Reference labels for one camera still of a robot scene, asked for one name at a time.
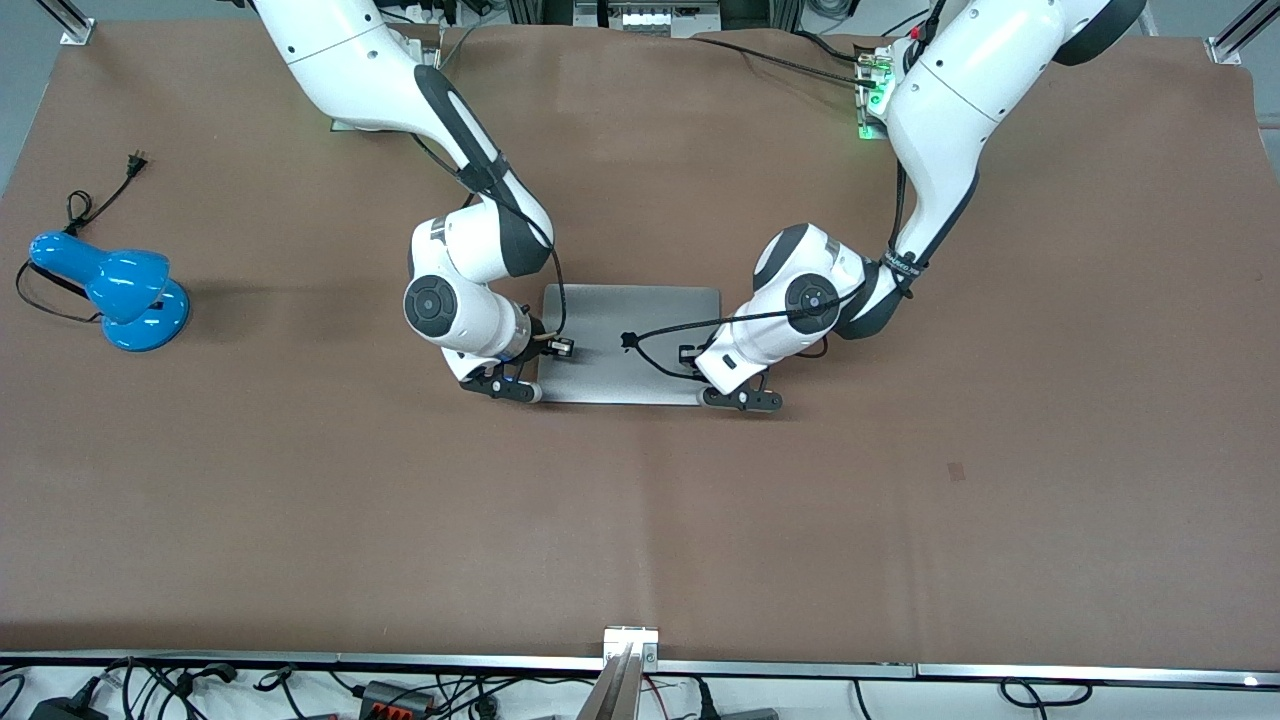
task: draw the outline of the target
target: metal bracket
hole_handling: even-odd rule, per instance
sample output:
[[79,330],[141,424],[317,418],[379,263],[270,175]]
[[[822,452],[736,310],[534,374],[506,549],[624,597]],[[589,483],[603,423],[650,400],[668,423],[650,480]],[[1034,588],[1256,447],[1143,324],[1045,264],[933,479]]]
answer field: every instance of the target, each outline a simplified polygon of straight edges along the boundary
[[36,0],[36,4],[49,13],[49,17],[63,26],[63,45],[88,45],[97,20],[84,15],[70,0]]
[[645,673],[658,669],[658,628],[611,625],[604,629],[604,660],[623,655],[627,647],[637,648]]
[[858,79],[869,79],[876,83],[876,88],[858,86],[854,94],[854,105],[858,108],[858,137],[863,140],[887,140],[888,131],[884,128],[884,109],[888,99],[897,87],[893,77],[893,58],[890,54],[861,54],[854,67]]
[[1220,65],[1239,65],[1240,50],[1280,17],[1280,0],[1257,0],[1216,37],[1204,41],[1208,56]]
[[658,630],[654,628],[604,629],[604,669],[586,696],[577,720],[636,720],[640,682],[658,667]]

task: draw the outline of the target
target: table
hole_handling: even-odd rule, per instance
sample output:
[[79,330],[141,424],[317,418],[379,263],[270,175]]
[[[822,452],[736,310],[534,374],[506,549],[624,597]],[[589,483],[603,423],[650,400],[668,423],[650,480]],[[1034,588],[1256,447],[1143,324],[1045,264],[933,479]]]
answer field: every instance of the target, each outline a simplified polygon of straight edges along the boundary
[[[888,233],[891,150],[838,85],[586,28],[456,63],[570,282],[730,309],[788,224]],[[1052,67],[916,300],[778,365],[772,418],[461,392],[399,302],[465,193],[328,132],[251,22],[64,50],[0,266],[136,147],[84,237],[169,255],[192,320],[132,356],[0,293],[3,646],[593,655],[649,624],[664,657],[1280,666],[1280,190],[1248,74],[1194,41]]]

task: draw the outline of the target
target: lamp shade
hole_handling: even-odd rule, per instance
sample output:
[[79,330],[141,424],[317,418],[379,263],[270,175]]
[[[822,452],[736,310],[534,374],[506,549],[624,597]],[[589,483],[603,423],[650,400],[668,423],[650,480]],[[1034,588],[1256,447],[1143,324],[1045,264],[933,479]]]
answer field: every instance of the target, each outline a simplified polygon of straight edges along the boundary
[[147,250],[100,250],[64,232],[31,241],[31,263],[84,287],[102,313],[102,333],[123,350],[152,350],[187,322],[187,293],[169,279],[169,259]]

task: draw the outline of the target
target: small connector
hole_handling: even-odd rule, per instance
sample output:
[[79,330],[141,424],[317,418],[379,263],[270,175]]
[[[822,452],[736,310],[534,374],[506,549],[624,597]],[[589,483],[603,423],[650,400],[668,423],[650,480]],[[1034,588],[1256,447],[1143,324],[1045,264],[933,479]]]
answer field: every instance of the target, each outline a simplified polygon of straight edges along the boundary
[[147,154],[142,150],[134,150],[133,154],[129,155],[129,167],[125,170],[125,174],[131,178],[137,176],[142,172],[142,168],[147,167],[147,163],[150,163],[150,160],[147,160]]

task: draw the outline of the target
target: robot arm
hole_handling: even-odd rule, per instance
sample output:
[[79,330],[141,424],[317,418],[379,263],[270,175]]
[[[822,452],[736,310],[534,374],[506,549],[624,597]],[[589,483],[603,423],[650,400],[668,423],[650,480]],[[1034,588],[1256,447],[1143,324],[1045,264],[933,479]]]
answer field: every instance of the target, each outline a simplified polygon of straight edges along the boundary
[[[1097,56],[1144,5],[1144,0],[970,0],[959,12],[952,8],[954,19],[934,41],[925,27],[920,38],[906,37],[877,51],[891,58],[897,79],[869,111],[888,128],[899,163],[915,187],[915,210],[878,263],[861,259],[861,284],[820,333],[780,337],[764,320],[726,324],[696,360],[703,375],[721,393],[731,393],[746,379],[724,360],[737,357],[735,351],[749,356],[751,368],[763,369],[832,329],[846,340],[879,332],[964,213],[978,184],[978,158],[1001,120],[1051,60],[1079,64]],[[803,254],[806,247],[812,246],[791,251]],[[780,249],[776,238],[762,263]],[[818,260],[813,255],[806,261]],[[787,282],[776,277],[760,284],[756,274],[755,296],[744,309],[783,309],[777,286]],[[764,302],[767,297],[772,302]]]
[[550,219],[457,90],[410,56],[372,0],[256,0],[256,8],[316,108],[360,129],[435,141],[480,199],[413,232],[404,293],[413,329],[442,347],[460,380],[538,355],[550,340],[541,324],[488,283],[541,269],[554,242]]

